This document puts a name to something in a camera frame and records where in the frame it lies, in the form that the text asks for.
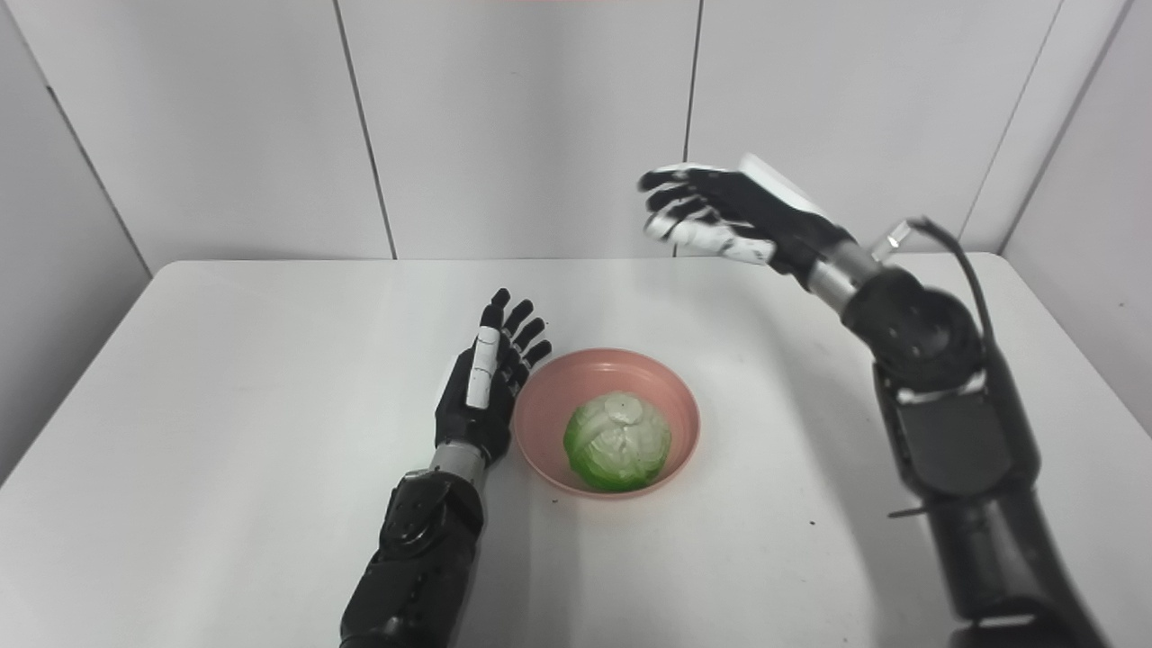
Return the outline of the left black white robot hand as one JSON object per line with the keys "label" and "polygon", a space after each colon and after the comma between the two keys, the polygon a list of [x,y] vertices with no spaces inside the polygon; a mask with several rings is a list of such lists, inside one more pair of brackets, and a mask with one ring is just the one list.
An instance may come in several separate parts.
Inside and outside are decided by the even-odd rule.
{"label": "left black white robot hand", "polygon": [[435,446],[464,444],[479,452],[486,467],[497,464],[510,446],[516,398],[552,352],[532,301],[513,304],[509,291],[497,291],[435,406]]}

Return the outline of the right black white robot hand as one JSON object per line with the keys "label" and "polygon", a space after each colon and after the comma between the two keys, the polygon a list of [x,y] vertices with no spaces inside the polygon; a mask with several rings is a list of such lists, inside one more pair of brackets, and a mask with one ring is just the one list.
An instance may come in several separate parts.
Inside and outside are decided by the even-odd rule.
{"label": "right black white robot hand", "polygon": [[683,163],[644,173],[646,238],[808,284],[814,264],[855,241],[776,173]]}

